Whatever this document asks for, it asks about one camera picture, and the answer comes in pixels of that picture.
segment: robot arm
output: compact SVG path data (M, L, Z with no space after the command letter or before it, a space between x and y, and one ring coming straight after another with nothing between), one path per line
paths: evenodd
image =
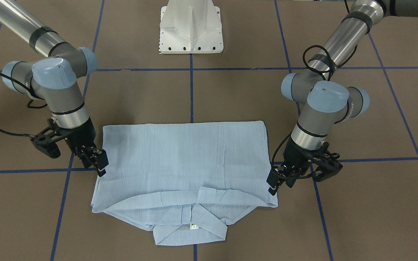
M306 50L321 49L309 61L303 57L306 68L283 80L282 94L304 107L283 152L282 165L273 166L267 178L272 195L284 182L290 188L300 178L320 182L343 167L337 160L340 155L327 150L325 138L333 124L364 113L370 100L364 89L345 88L330 78L372 26L389 15L418 17L418 0L356 0L327 42ZM304 176L312 163L318 165L315 171Z
M84 167L93 165L99 176L108 165L106 151L94 143L96 132L77 84L98 67L93 51L74 48L14 0L0 0L0 22L27 42L37 53L48 57L35 62L8 63L2 73L25 87L3 78L12 90L44 99L51 111L48 127L31 137L33 145L51 158L60 156L56 142L65 140Z

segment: light blue joint cap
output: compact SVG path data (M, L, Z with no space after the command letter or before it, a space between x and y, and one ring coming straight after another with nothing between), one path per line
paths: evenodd
M282 95L286 98L295 101L291 94L291 85L293 82L293 77L295 77L297 73L290 73L289 75L285 76L282 81Z
M333 113L343 109L348 101L349 91L340 84L319 81L307 96L307 104L320 112Z
M360 110L359 114L357 114L355 117L358 117L359 115L363 114L370 106L370 96L367 93L365 89L359 88L359 87L353 87L356 88L360 94L362 95L362 109Z
M35 81L48 89L67 89L77 81L70 63L63 58L38 61L32 66L32 72Z
M90 48L80 47L86 59L86 75L98 69L98 59Z
M18 63L20 63L20 61L13 61L13 62L6 64L3 68L2 73L4 75L12 77L12 69L14 69L15 65ZM18 92L19 94L21 93L20 91L17 91L17 89L15 89L14 83L10 79L4 78L4 77L2 77L2 79L3 79L3 83L6 84L8 88L10 88L13 91Z

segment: white mounting bracket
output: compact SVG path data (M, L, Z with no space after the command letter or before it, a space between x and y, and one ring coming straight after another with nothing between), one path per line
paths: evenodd
M169 0L161 8L159 53L221 53L220 8L212 0Z

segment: folded shirt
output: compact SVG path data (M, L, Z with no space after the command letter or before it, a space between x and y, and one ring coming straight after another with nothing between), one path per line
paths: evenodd
M262 121L105 126L103 148L93 213L153 231L156 245L222 241L254 208L278 206Z

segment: white plastic base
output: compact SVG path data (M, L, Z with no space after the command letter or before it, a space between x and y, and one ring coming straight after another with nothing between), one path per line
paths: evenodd
M221 53L220 8L212 0L169 0L161 8L159 53Z

